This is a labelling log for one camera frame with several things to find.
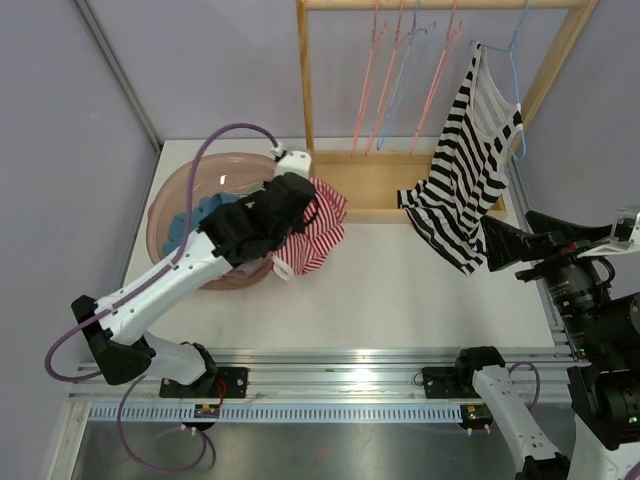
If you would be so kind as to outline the blue wire hanger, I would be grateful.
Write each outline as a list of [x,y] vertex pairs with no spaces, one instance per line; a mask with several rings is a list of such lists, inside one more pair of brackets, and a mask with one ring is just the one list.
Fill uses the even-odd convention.
[[397,41],[396,56],[391,62],[391,73],[394,74],[392,87],[385,90],[383,115],[375,136],[375,149],[381,150],[386,139],[390,136],[396,117],[404,102],[404,98],[413,82],[415,72],[419,64],[424,59],[428,49],[431,33],[436,29],[437,22],[433,21],[428,26],[418,25],[418,10],[421,1],[416,1],[412,12],[412,22],[410,31]]
[[[509,43],[505,47],[486,45],[476,40],[472,40],[469,43],[468,51],[470,56],[472,56],[476,50],[479,50],[481,52],[480,73],[477,76],[477,88],[479,89],[481,111],[488,115],[488,119],[485,121],[486,126],[504,126],[507,121],[508,113],[518,113],[520,116],[522,115],[521,95],[519,88],[518,71],[514,57],[514,49],[520,30],[527,16],[529,5],[530,2],[526,1],[525,6],[522,9],[522,14],[519,22],[513,31]],[[488,67],[487,52],[489,50],[504,54],[509,58],[514,84],[514,104],[507,102],[495,85],[495,82],[490,74],[490,69]],[[508,151],[511,154],[511,158],[513,160],[521,161],[525,158],[527,152],[524,123],[522,119],[520,119],[519,128],[516,129],[516,127],[512,127],[511,132],[515,135],[515,137],[510,141],[508,145]]]

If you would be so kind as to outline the mauve pink tank top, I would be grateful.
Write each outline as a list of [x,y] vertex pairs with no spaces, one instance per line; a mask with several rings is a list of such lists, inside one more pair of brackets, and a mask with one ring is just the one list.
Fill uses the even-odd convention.
[[245,279],[256,274],[261,269],[270,270],[271,261],[269,259],[257,259],[244,263],[222,276],[222,279]]

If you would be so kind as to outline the teal blue tank top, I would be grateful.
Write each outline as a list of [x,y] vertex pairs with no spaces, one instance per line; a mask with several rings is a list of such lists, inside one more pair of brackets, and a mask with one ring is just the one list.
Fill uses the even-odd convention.
[[[199,223],[214,212],[220,206],[239,200],[240,197],[230,193],[217,193],[212,196],[203,197],[197,206],[191,210],[190,231],[196,229]],[[167,240],[162,245],[163,257],[168,256],[176,250],[183,239],[186,227],[186,213],[182,212],[174,216],[167,233]]]

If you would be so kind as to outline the black white striped tank top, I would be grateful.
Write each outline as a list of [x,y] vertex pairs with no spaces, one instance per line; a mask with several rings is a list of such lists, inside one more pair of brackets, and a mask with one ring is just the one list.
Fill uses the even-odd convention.
[[488,49],[476,44],[428,178],[397,192],[398,208],[417,234],[465,275],[483,262],[481,220],[508,186],[507,157],[522,131],[521,105],[502,96],[490,73]]

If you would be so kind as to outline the red striped tank top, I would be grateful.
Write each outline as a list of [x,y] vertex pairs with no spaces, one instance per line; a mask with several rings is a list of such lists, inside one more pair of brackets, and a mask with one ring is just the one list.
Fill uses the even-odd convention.
[[272,255],[272,271],[285,281],[320,269],[345,236],[346,198],[323,180],[310,181],[316,196],[304,212],[304,231],[292,233]]

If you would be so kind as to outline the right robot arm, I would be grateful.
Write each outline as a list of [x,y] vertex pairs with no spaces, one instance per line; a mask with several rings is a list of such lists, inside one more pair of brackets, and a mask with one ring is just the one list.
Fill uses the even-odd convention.
[[636,479],[639,476],[639,296],[614,299],[614,255],[639,250],[639,208],[614,221],[581,226],[533,210],[524,232],[493,217],[481,221],[490,271],[518,262],[523,282],[542,281],[578,365],[567,370],[575,445],[566,456],[543,433],[511,387],[494,347],[461,350],[456,389],[479,395],[509,448],[518,479]]

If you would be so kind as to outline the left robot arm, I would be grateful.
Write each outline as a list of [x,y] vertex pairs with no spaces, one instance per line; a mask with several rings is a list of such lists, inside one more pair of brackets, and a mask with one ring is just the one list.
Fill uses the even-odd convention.
[[106,383],[123,385],[147,375],[180,385],[195,398],[208,396],[218,368],[205,347],[164,340],[149,327],[200,287],[282,247],[304,227],[315,195],[309,180],[277,176],[264,190],[218,207],[189,233],[184,247],[120,292],[75,299],[72,312]]

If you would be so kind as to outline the green striped tank top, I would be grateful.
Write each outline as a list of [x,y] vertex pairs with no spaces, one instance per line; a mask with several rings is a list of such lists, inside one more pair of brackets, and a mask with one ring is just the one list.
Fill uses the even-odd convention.
[[259,182],[253,185],[252,187],[250,187],[247,191],[237,193],[237,196],[240,198],[244,198],[254,193],[263,191],[264,188],[265,188],[265,184],[263,182]]

